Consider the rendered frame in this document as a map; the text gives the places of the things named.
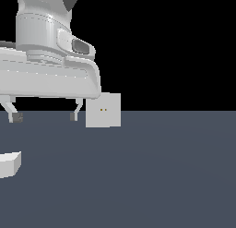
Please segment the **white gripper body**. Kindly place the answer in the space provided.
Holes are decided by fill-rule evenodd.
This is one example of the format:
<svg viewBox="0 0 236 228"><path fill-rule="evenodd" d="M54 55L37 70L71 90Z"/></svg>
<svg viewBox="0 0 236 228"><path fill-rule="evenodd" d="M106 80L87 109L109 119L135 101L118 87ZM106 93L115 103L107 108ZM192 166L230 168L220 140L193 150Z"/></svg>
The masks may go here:
<svg viewBox="0 0 236 228"><path fill-rule="evenodd" d="M97 99L100 93L100 71L91 60L66 56L62 65L43 64L0 48L0 94Z"/></svg>

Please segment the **white charger block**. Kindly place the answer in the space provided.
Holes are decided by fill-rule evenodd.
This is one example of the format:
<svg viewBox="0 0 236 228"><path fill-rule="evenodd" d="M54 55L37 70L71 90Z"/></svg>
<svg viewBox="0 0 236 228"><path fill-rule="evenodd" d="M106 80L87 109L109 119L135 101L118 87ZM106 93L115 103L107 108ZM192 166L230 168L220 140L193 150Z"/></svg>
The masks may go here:
<svg viewBox="0 0 236 228"><path fill-rule="evenodd" d="M0 154L0 178L14 176L21 166L21 152Z"/></svg>

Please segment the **white wall socket block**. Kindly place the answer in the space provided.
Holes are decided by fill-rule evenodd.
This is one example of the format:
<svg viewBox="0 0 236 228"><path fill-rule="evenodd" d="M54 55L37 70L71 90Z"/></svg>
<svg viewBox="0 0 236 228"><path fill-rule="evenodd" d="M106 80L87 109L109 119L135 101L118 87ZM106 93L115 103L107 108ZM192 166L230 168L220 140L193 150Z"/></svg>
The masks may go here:
<svg viewBox="0 0 236 228"><path fill-rule="evenodd" d="M98 99L86 99L86 127L121 125L121 94L103 92Z"/></svg>

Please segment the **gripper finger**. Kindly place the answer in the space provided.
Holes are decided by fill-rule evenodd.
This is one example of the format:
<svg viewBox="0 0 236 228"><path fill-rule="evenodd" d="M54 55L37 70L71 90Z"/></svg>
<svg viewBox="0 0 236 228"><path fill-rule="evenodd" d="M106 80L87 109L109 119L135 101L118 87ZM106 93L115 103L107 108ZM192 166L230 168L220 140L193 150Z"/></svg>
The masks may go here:
<svg viewBox="0 0 236 228"><path fill-rule="evenodd" d="M81 107L83 106L83 99L77 98L76 99L77 108L73 113L70 113L70 121L77 121L77 115L80 111Z"/></svg>
<svg viewBox="0 0 236 228"><path fill-rule="evenodd" d="M21 123L23 121L23 113L19 113L13 103L16 101L15 96L0 95L0 104L8 113L10 123Z"/></svg>

